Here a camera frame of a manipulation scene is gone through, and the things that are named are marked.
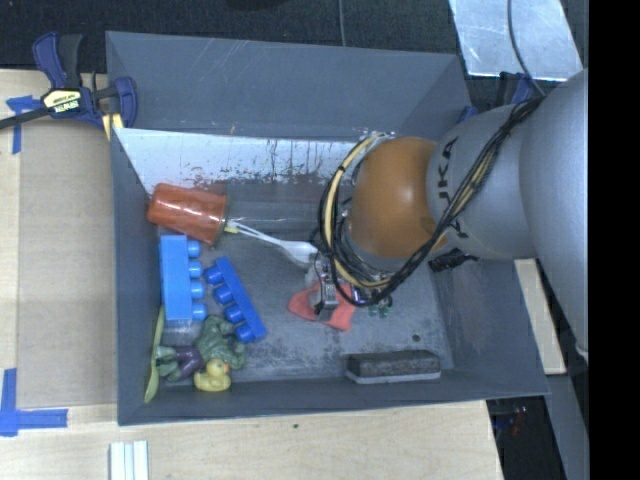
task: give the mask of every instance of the green plastic figure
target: green plastic figure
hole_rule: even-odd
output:
[[[161,377],[175,382],[201,370],[212,359],[221,359],[232,370],[245,364],[245,345],[233,335],[234,325],[216,315],[207,317],[193,346],[158,345],[154,357]]]

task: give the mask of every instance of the black carpet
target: black carpet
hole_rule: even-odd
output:
[[[589,0],[561,2],[587,67]],[[460,53],[447,0],[0,0],[0,67],[35,68],[31,45],[53,30],[85,36],[83,72],[106,72],[107,30]],[[468,88],[480,110],[495,106],[497,79],[468,77]],[[507,480],[564,478],[541,400],[514,401],[527,417],[517,436],[498,433]]]

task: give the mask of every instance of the orange cup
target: orange cup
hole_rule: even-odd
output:
[[[158,226],[214,245],[226,217],[227,196],[222,190],[220,192],[158,183],[147,210],[147,219]]]

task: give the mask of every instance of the yellow rubber duck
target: yellow rubber duck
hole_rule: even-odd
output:
[[[229,364],[222,359],[214,358],[207,362],[206,372],[196,372],[193,383],[202,391],[224,391],[231,386]]]

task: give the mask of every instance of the red object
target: red object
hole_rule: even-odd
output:
[[[224,226],[227,196],[158,183],[147,219],[158,226],[213,245]]]
[[[351,289],[348,284],[342,284],[340,286],[345,292]],[[316,283],[316,285],[309,290],[296,293],[289,301],[289,311],[307,320],[315,320],[316,315],[314,309],[309,305],[309,294],[318,289],[320,289],[320,283]],[[331,320],[323,323],[339,331],[348,331],[351,329],[351,316],[356,310],[356,307],[349,304],[340,293],[337,293],[336,297],[338,299],[338,307],[333,310]]]

